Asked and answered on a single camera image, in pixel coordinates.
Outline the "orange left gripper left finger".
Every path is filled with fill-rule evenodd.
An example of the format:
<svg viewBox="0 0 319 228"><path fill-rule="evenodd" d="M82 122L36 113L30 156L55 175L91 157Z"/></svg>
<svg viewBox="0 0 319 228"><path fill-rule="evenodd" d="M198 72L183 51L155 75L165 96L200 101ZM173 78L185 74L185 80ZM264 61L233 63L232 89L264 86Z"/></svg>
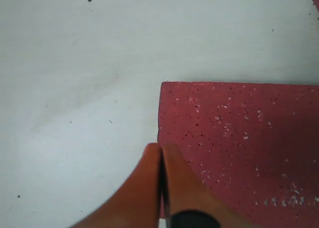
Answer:
<svg viewBox="0 0 319 228"><path fill-rule="evenodd" d="M118 190L74 228L157 228L160 215L161 148L147 144Z"/></svg>

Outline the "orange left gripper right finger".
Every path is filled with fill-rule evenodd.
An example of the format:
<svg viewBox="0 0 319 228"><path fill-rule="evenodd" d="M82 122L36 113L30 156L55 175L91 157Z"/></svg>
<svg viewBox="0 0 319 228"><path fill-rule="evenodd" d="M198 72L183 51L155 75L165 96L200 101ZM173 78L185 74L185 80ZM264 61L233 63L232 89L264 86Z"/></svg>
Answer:
<svg viewBox="0 0 319 228"><path fill-rule="evenodd" d="M168 228L219 228L214 215L218 201L192 171L174 144L162 146L167 195L164 199Z"/></svg>

